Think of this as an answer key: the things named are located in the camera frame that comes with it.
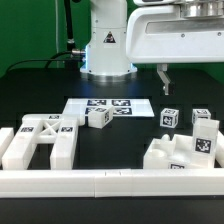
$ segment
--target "black work surface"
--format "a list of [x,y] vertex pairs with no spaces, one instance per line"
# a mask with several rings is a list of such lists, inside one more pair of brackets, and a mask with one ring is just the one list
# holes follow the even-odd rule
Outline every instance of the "black work surface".
[[[192,135],[193,108],[206,108],[213,119],[224,120],[224,86],[198,70],[170,70],[175,94],[164,96],[155,72],[136,80],[101,85],[63,69],[16,69],[0,79],[0,127],[21,125],[25,114],[62,113],[68,98],[149,99],[154,118],[114,118],[104,129],[79,128],[74,169],[142,168],[153,138],[163,134]],[[161,128],[160,112],[178,109],[175,129]],[[36,150],[29,169],[49,169],[49,151]],[[222,223],[224,198],[45,198],[1,199],[3,223]]]

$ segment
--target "white cube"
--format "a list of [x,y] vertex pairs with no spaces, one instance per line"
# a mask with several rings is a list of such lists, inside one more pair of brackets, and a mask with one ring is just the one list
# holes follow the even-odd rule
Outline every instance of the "white cube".
[[88,114],[88,125],[93,128],[103,128],[113,119],[114,106],[99,106]]
[[211,113],[208,109],[193,109],[192,123],[194,124],[198,118],[211,119]]
[[165,108],[161,112],[160,126],[167,128],[175,128],[178,124],[179,110]]

